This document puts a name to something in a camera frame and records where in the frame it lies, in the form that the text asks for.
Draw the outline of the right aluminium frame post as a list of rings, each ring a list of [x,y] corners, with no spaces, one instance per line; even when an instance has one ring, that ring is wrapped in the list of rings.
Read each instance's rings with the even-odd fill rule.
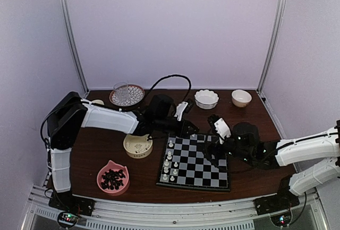
[[[265,63],[264,63],[262,73],[261,73],[261,77],[260,77],[260,81],[259,81],[259,84],[258,84],[258,87],[257,87],[257,92],[259,94],[263,93],[263,90],[264,90],[264,87],[265,87],[265,82],[266,82],[267,76],[269,74],[270,65],[271,65],[272,60],[274,58],[275,49],[276,49],[278,37],[279,37],[279,32],[280,32],[280,29],[281,29],[284,13],[285,13],[285,9],[286,9],[286,2],[287,2],[287,0],[278,0],[277,1],[277,7],[276,7],[275,18],[274,18],[273,29],[272,29],[271,37],[270,37],[270,40],[269,40],[269,46],[268,46],[268,50],[267,50],[267,54],[266,54]]]

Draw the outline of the white scalloped dish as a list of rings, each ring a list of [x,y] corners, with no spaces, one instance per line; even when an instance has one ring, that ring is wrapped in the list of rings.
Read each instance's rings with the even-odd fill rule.
[[[219,96],[212,90],[199,90],[194,95],[196,105],[205,110],[216,107]]]

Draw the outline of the pink cat-ear bowl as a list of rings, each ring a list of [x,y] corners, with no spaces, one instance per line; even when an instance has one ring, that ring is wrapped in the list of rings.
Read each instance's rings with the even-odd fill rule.
[[[130,186],[128,168],[109,160],[97,174],[97,185],[103,192],[112,196],[125,193]]]

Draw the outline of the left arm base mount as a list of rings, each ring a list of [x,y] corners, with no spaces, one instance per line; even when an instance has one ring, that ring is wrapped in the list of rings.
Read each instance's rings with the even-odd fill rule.
[[[91,216],[94,210],[95,201],[93,199],[57,193],[53,194],[48,205],[52,208],[71,212],[75,215]]]

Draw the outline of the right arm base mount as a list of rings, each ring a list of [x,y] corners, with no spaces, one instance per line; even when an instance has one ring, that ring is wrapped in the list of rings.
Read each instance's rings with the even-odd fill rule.
[[[290,197],[286,195],[275,194],[254,200],[254,206],[257,215],[271,214],[281,210],[289,210],[291,207],[298,206],[299,204],[299,198],[294,195]]]

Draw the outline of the cream ribbed mug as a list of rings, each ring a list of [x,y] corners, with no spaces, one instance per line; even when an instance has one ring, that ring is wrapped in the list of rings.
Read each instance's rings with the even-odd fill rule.
[[[99,105],[104,105],[104,102],[100,99],[96,99],[92,101],[93,104],[99,104]]]

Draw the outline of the aluminium frame post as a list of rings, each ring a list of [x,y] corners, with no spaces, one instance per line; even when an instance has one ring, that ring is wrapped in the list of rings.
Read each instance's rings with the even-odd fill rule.
[[[82,65],[81,65],[78,49],[77,49],[76,42],[75,42],[75,37],[74,37],[73,29],[72,29],[72,23],[71,23],[71,17],[70,17],[70,13],[69,13],[68,3],[67,3],[67,0],[59,0],[59,1],[60,1],[60,4],[61,4],[64,24],[65,24],[65,28],[66,28],[66,36],[67,36],[67,40],[68,40],[68,43],[69,43],[73,63],[75,65],[75,70],[76,70],[77,76],[80,80],[82,90],[87,95],[89,93],[89,88],[88,88],[88,85],[87,85],[87,82],[86,82],[86,79],[85,79],[84,71],[83,71],[83,68],[82,68]]]
[[[259,81],[259,84],[258,84],[258,87],[257,87],[257,92],[259,94],[263,93],[263,90],[264,90],[264,87],[265,87],[265,82],[266,82],[267,76],[269,74],[270,65],[271,65],[272,60],[274,58],[275,49],[276,49],[278,37],[279,37],[279,32],[280,32],[280,29],[281,29],[284,13],[285,13],[285,9],[286,9],[286,2],[287,2],[287,0],[278,0],[277,1],[277,7],[276,7],[275,18],[274,18],[273,29],[272,29],[271,37],[270,37],[270,40],[269,40],[269,46],[268,46],[268,50],[267,50],[267,54],[266,54],[265,63],[264,63],[262,73],[261,73],[261,77],[260,77],[260,81]]]

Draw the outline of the small cream bowl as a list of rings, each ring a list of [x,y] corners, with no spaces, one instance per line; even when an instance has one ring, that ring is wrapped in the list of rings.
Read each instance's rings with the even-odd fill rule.
[[[247,107],[251,102],[252,96],[245,90],[234,90],[232,91],[232,103],[239,108]]]

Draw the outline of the aluminium front rail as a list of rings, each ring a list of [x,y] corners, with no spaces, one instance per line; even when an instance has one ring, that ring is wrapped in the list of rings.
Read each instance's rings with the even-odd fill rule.
[[[33,185],[18,229],[63,229],[57,223],[61,210],[48,205],[47,195],[52,192],[45,190],[44,186]],[[92,215],[82,215],[71,229],[281,229],[271,221],[274,213],[257,213],[255,198],[173,204],[92,198]],[[282,229],[330,229],[316,191],[308,193],[299,219]]]

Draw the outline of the black white chessboard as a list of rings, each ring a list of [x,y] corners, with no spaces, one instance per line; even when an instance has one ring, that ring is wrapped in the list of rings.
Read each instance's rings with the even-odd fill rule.
[[[211,192],[229,192],[231,190],[230,178],[227,172],[227,157],[219,161],[225,169],[219,169],[206,159],[205,143],[216,140],[214,135],[206,136],[204,134],[196,134],[196,138],[179,138],[173,134],[169,134],[165,143],[163,154],[160,160],[159,173],[156,184],[168,188],[189,189],[198,191]],[[168,143],[172,140],[174,147],[169,148]],[[168,173],[164,173],[164,161],[167,159],[167,153],[172,152],[172,159],[169,160]],[[177,169],[177,175],[173,174],[173,170]],[[168,180],[162,179],[163,174],[168,175]],[[170,181],[170,177],[174,176],[175,181]]]

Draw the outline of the pile of black chess pieces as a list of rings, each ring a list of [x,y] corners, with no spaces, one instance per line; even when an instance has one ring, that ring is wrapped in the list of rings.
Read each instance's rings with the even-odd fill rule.
[[[101,177],[103,179],[100,184],[101,187],[109,190],[119,190],[120,187],[124,186],[123,180],[126,178],[122,169],[118,171],[109,169]]]

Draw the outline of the white chess bishop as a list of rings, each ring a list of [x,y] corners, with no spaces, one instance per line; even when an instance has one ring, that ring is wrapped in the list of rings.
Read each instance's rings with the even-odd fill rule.
[[[172,148],[172,147],[174,147],[174,143],[173,143],[173,141],[172,141],[172,140],[170,140],[170,141],[169,141],[169,143],[168,143],[168,147],[169,147],[169,148]]]

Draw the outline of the cream cat-ear bowl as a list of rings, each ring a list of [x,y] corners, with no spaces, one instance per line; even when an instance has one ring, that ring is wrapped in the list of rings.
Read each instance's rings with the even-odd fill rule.
[[[141,159],[151,154],[153,140],[148,135],[135,136],[127,134],[123,141],[123,147],[128,156],[134,159]]]

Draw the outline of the clear drinking glass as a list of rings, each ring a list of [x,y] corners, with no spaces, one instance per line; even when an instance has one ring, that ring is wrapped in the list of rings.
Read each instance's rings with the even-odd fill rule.
[[[127,82],[119,82],[114,85],[117,102],[124,103],[129,98],[129,85]]]

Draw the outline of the left aluminium frame post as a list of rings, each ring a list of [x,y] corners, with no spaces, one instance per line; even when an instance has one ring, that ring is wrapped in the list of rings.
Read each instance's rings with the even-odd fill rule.
[[[76,42],[75,42],[75,37],[74,37],[73,29],[72,29],[72,23],[71,23],[71,17],[70,17],[70,13],[69,13],[68,3],[67,3],[67,0],[59,0],[59,1],[60,1],[60,4],[61,4],[64,24],[65,24],[65,28],[66,28],[66,36],[67,36],[67,40],[68,40],[68,43],[69,43],[73,63],[75,65],[75,70],[76,70],[77,76],[80,80],[82,90],[87,95],[89,93],[89,88],[88,88],[88,85],[87,85],[87,82],[86,82],[86,79],[85,79],[84,71],[83,71],[83,68],[82,68],[82,65],[81,65],[78,49],[77,49]]]

